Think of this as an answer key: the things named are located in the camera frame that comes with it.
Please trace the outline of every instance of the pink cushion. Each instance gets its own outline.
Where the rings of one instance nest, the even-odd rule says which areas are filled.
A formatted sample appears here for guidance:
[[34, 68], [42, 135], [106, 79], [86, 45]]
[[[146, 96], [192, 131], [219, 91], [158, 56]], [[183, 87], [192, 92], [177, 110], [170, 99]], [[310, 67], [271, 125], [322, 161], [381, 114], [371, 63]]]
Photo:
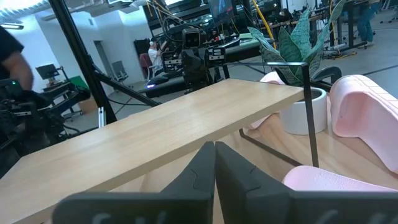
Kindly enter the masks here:
[[286, 174], [282, 182], [291, 189], [298, 191], [397, 191], [351, 179], [312, 166], [298, 166], [293, 168]]
[[332, 86], [330, 103], [334, 133], [361, 138], [398, 172], [398, 100], [368, 77], [349, 75]]
[[[276, 72], [270, 72], [267, 75], [264, 75], [264, 77], [260, 80], [260, 82], [285, 85], [285, 83], [279, 78], [278, 73]], [[250, 130], [258, 128], [269, 116], [270, 115], [251, 123], [247, 128]]]

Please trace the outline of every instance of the gray floor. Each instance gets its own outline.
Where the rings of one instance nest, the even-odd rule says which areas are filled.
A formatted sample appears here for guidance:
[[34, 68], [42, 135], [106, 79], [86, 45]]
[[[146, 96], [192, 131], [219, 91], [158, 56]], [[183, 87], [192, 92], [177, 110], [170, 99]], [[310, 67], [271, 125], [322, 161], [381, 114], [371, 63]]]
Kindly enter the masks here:
[[[321, 68], [337, 66], [341, 69], [343, 75], [365, 74], [382, 88], [398, 98], [398, 22], [393, 22], [391, 24], [386, 22], [392, 18], [393, 14], [394, 12], [392, 11], [384, 11], [377, 14], [372, 20], [372, 27], [376, 31], [376, 35], [374, 36], [374, 46], [369, 47], [366, 50], [351, 50], [351, 52], [357, 52], [357, 54], [346, 58], [323, 60]], [[381, 20], [384, 20], [385, 23], [380, 24], [379, 22]], [[347, 30], [346, 26], [343, 26], [343, 35], [346, 35], [347, 32], [344, 30]], [[242, 62], [261, 62], [261, 58], [249, 58]], [[264, 69], [265, 73], [270, 72], [270, 68], [267, 67], [263, 68], [262, 66], [257, 66], [254, 68], [260, 71], [263, 71]], [[260, 80], [264, 76], [262, 72], [260, 73], [246, 66], [233, 66], [229, 67], [228, 70], [231, 78], [242, 80]], [[154, 100], [166, 102], [182, 95], [183, 91], [161, 96], [160, 98], [154, 98]], [[112, 100], [123, 103], [140, 103], [137, 100], [131, 99], [124, 93], [113, 93], [109, 97]], [[112, 102], [111, 104], [116, 113], [117, 119], [126, 118], [130, 114], [138, 113], [149, 108], [148, 106], [122, 106]], [[97, 112], [94, 111], [90, 114], [77, 116], [73, 122], [69, 121], [67, 125], [79, 130], [95, 127], [98, 125]]]

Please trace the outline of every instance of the computer monitor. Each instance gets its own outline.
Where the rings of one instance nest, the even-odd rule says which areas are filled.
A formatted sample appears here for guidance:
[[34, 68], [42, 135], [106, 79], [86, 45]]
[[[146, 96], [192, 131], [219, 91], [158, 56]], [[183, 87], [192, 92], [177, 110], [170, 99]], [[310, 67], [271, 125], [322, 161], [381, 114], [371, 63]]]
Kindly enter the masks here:
[[234, 0], [209, 0], [209, 8], [214, 20], [214, 26], [228, 22], [234, 16]]
[[54, 64], [50, 65], [43, 65], [40, 67], [36, 68], [37, 72], [39, 75], [42, 77], [42, 79], [48, 79], [48, 78], [53, 78], [57, 75], [60, 75], [58, 73], [58, 70], [55, 68]]

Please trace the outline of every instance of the white planter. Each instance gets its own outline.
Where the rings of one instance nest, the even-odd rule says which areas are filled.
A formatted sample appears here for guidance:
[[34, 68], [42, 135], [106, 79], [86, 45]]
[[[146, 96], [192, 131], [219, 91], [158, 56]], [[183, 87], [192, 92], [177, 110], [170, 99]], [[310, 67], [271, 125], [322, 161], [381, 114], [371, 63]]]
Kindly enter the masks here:
[[[321, 96], [312, 100], [313, 119], [315, 123], [315, 132], [323, 131], [328, 126], [327, 97], [326, 91], [320, 88], [311, 87], [321, 91]], [[305, 111], [305, 102], [299, 101], [290, 105], [288, 108], [280, 111], [280, 120], [282, 127], [290, 134], [308, 134], [307, 114]]]

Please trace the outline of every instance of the light wood plank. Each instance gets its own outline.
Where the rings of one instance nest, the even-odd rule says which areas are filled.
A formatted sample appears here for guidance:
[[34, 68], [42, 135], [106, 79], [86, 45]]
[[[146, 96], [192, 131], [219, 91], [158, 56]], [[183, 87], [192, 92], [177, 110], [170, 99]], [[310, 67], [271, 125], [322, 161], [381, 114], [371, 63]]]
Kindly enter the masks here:
[[302, 98], [229, 79], [23, 157], [0, 180], [0, 223], [45, 221], [68, 195], [115, 189]]

